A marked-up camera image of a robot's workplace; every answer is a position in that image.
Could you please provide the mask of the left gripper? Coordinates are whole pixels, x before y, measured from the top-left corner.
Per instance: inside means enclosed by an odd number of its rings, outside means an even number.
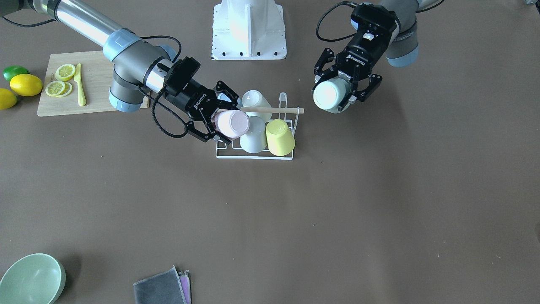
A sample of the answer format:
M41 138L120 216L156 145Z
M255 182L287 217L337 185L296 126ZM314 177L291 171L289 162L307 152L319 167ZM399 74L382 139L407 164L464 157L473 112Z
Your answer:
M337 53L325 48L314 65L314 81L318 85L338 77L346 77L351 85L349 104L364 102L380 86L383 77L372 74L374 65L390 45L394 31L399 28L395 11L382 5L349 3L353 8L351 21L357 25L355 34L348 36L349 43ZM359 89L359 82L367 86Z

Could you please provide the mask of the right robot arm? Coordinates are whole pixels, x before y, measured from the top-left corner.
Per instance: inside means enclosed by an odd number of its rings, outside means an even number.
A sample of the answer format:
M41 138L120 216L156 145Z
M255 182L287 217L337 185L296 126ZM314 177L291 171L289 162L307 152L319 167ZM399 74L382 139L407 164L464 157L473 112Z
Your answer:
M238 95L223 81L206 88L194 75L200 63L191 57L180 59L166 48L153 46L126 27L101 14L81 0L2 0L1 16L31 9L58 21L103 48L113 63L110 104L121 112L137 111L143 96L155 92L160 98L185 112L184 134L201 141L230 144L232 135L224 135L216 126L219 111L238 111Z

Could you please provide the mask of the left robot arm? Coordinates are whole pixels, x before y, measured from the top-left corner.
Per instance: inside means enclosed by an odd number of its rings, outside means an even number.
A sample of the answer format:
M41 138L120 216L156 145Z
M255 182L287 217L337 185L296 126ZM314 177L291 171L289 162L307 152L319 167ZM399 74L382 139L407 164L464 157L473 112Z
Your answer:
M440 5L440 0L382 0L378 4L341 1L332 6L352 8L355 33L345 36L340 52L323 50L314 65L314 103L327 112L345 111L364 102L379 86L382 76L373 73L381 57L393 67L406 67L419 54L417 14Z

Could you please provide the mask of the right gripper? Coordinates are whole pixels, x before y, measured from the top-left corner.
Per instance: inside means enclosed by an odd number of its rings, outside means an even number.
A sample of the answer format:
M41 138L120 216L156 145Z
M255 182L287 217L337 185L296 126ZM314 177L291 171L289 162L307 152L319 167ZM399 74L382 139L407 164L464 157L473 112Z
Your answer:
M218 131L212 117L217 109L239 110L239 95L224 81L217 81L214 91L195 81L200 63L192 57L185 57L169 67L166 63L168 60L159 62L159 68L166 72L165 99L190 117L186 123L187 133L203 142L213 140L231 144L232 140ZM228 100L217 98L220 94ZM203 124L202 130L197 129L196 123Z

